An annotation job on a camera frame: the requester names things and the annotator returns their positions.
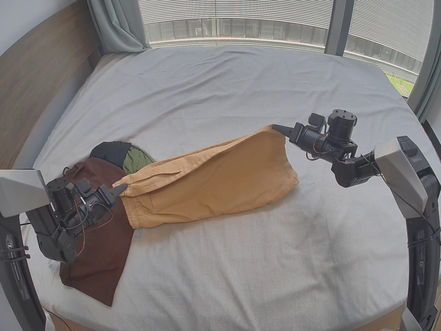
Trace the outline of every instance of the wooden headboard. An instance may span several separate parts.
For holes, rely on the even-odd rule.
[[[100,45],[85,0],[64,8],[0,57],[0,169],[11,169],[65,82]]]

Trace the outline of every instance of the khaki pants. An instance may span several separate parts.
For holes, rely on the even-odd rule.
[[[298,183],[285,136],[271,126],[162,162],[117,181],[133,228],[190,222],[274,203]]]

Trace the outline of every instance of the green lawn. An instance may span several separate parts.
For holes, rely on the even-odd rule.
[[[396,88],[396,90],[398,92],[400,92],[400,95],[404,96],[404,97],[408,97],[408,95],[404,94],[403,91],[400,90],[400,88],[398,87],[398,85],[404,86],[404,88],[411,93],[412,92],[412,88],[414,86],[413,83],[407,82],[405,80],[403,80],[400,77],[396,77],[396,76],[392,76],[390,74],[386,74],[387,78],[389,79],[390,83],[392,85],[394,85],[394,87]]]

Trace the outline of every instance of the green-gray curtain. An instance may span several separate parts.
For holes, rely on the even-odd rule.
[[[441,78],[439,77],[441,72],[441,14],[438,12],[441,12],[441,0],[434,0],[432,31],[426,56],[407,102],[421,123],[426,120],[433,101],[441,91]]]
[[[87,0],[104,52],[142,52],[146,41],[138,0]]]

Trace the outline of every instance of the bed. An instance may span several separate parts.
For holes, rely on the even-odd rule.
[[[104,56],[35,161],[46,181],[102,141],[156,160],[311,112],[356,114],[357,153],[408,135],[441,177],[418,119],[375,65],[259,47],[176,47]],[[352,330],[400,310],[404,219],[379,178],[353,188],[287,143],[300,184],[242,214],[164,224],[134,236],[113,306],[62,285],[30,226],[30,272],[47,310],[93,330]]]

